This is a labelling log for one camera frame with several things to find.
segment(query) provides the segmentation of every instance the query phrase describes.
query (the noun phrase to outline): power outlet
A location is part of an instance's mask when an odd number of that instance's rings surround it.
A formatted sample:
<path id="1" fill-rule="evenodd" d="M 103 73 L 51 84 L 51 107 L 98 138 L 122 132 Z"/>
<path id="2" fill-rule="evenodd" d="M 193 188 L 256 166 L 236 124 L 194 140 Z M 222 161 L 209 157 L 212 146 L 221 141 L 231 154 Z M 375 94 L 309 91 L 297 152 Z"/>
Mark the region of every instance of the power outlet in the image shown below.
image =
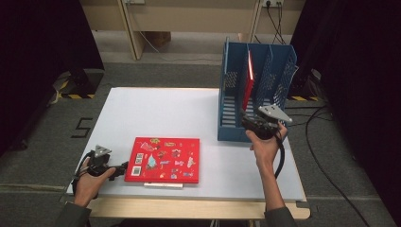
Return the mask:
<path id="1" fill-rule="evenodd" d="M 263 0 L 263 5 L 262 7 L 266 6 L 266 3 L 270 1 L 270 7 L 271 8 L 277 8 L 279 6 L 279 4 L 281 3 L 281 7 L 284 4 L 284 0 Z"/>

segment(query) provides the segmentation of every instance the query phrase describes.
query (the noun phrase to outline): sleeve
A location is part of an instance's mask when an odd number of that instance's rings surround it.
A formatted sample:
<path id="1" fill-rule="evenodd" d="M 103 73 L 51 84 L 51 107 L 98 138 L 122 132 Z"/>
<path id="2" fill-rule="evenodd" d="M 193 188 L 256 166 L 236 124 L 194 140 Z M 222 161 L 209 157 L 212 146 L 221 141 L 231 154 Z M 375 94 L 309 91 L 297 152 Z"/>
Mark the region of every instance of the sleeve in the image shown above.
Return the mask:
<path id="1" fill-rule="evenodd" d="M 91 210 L 67 202 L 56 220 L 57 227 L 83 227 L 88 220 Z"/>
<path id="2" fill-rule="evenodd" d="M 287 207 L 282 207 L 265 212 L 265 219 L 268 227 L 297 226 Z"/>

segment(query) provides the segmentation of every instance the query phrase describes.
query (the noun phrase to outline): magazine rack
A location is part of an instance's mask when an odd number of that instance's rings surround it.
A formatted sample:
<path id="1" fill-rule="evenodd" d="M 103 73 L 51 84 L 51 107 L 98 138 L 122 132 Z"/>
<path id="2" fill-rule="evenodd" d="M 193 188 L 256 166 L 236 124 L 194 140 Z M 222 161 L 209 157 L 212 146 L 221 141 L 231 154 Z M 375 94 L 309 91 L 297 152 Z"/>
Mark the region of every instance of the magazine rack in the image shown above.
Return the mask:
<path id="1" fill-rule="evenodd" d="M 296 72 L 297 57 L 292 45 L 244 44 L 227 41 L 218 97 L 218 140 L 250 142 L 241 126 L 241 105 L 251 51 L 254 84 L 246 114 L 259 106 L 276 104 L 282 110 Z"/>

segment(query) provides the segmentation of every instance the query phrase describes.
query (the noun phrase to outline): plastic organizer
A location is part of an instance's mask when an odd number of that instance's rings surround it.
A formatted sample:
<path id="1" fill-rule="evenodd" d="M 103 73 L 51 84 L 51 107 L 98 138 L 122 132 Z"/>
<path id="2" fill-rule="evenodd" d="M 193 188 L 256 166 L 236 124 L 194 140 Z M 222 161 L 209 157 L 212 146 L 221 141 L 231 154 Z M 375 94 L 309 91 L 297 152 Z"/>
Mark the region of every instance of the plastic organizer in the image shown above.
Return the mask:
<path id="1" fill-rule="evenodd" d="M 246 114 L 253 117 L 259 106 L 276 104 L 282 110 L 296 71 L 292 45 L 245 44 L 227 41 L 218 97 L 218 140 L 250 142 L 241 126 L 240 110 L 246 86 L 248 51 L 253 60 L 254 83 Z"/>

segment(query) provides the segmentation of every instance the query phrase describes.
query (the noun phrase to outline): book cover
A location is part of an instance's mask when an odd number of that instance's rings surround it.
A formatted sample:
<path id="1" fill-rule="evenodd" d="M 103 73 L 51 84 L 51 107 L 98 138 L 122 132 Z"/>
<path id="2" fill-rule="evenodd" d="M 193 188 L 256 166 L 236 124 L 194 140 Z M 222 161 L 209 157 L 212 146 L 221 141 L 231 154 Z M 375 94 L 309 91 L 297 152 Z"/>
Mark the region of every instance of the book cover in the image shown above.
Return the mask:
<path id="1" fill-rule="evenodd" d="M 136 137 L 126 182 L 198 183 L 200 139 Z"/>
<path id="2" fill-rule="evenodd" d="M 244 91 L 244 99 L 242 100 L 242 109 L 244 111 L 247 110 L 248 101 L 251 96 L 252 88 L 254 82 L 254 74 L 253 74 L 253 62 L 252 62 L 252 55 L 251 50 L 248 51 L 248 72 L 247 78 L 245 82 L 245 91 Z"/>

